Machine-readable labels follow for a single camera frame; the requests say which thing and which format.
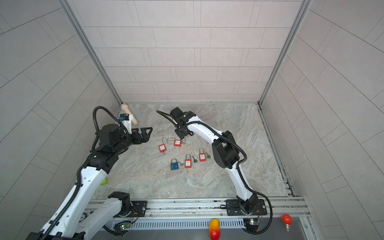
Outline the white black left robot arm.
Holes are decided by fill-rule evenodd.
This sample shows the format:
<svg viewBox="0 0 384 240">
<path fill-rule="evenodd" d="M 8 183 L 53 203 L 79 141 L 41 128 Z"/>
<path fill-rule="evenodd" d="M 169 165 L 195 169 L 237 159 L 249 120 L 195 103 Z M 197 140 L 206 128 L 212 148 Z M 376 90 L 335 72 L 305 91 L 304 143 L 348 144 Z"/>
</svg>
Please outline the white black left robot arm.
<svg viewBox="0 0 384 240">
<path fill-rule="evenodd" d="M 84 164 L 77 170 L 77 181 L 51 219 L 37 233 L 29 233 L 28 240 L 90 240 L 112 217 L 138 216 L 130 195 L 113 192 L 96 211 L 81 220 L 89 201 L 101 182 L 110 173 L 119 155 L 131 145 L 149 141 L 152 128 L 133 129 L 137 120 L 128 105 L 122 104 L 119 117 L 103 106 L 93 111 L 96 129 L 95 143 Z"/>
</svg>

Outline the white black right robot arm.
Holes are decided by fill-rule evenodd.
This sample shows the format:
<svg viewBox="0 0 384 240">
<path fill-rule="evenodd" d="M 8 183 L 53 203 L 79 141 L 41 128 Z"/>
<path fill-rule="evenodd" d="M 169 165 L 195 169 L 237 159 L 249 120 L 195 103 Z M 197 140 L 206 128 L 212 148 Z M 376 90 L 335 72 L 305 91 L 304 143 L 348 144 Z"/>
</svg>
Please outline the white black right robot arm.
<svg viewBox="0 0 384 240">
<path fill-rule="evenodd" d="M 171 110 L 169 114 L 160 110 L 157 110 L 157 113 L 175 126 L 175 133 L 180 139 L 187 135 L 197 134 L 212 145 L 214 160 L 229 174 L 236 189 L 239 205 L 237 208 L 222 205 L 220 206 L 221 209 L 241 211 L 247 216 L 255 213 L 258 217 L 261 217 L 265 211 L 259 210 L 259 207 L 263 207 L 265 203 L 263 200 L 259 200 L 258 196 L 263 197 L 267 201 L 270 213 L 267 225 L 262 230 L 259 230 L 261 220 L 254 222 L 249 220 L 244 229 L 244 232 L 251 235 L 260 235 L 266 232 L 273 220 L 272 204 L 266 195 L 253 190 L 249 186 L 241 167 L 241 164 L 247 161 L 247 154 L 236 144 L 232 133 L 230 131 L 218 131 L 203 122 L 195 113 L 191 111 L 182 112 L 178 107 Z"/>
</svg>

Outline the blue padlock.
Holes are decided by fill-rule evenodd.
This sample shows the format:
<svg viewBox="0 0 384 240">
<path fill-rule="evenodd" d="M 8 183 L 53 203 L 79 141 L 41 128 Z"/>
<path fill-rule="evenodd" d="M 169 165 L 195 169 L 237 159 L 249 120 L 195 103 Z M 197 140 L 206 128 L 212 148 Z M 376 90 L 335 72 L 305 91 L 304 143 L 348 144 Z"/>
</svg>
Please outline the blue padlock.
<svg viewBox="0 0 384 240">
<path fill-rule="evenodd" d="M 179 169 L 179 162 L 176 158 L 171 159 L 170 167 L 171 167 L 171 171 L 175 171 Z"/>
</svg>

